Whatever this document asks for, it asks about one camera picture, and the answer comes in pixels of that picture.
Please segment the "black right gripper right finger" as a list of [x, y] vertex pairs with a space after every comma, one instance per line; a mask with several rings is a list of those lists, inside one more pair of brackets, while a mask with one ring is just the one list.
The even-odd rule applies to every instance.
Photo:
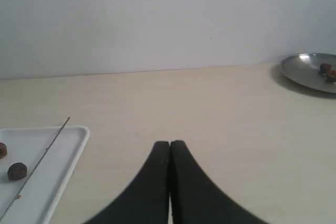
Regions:
[[170, 197], [173, 223], [265, 223], [221, 191], [181, 140], [170, 145]]

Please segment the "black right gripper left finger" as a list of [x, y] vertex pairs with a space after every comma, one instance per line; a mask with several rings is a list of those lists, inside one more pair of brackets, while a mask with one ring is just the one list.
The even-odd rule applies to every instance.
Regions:
[[169, 161], [169, 142], [155, 142], [132, 182], [86, 223], [168, 223]]

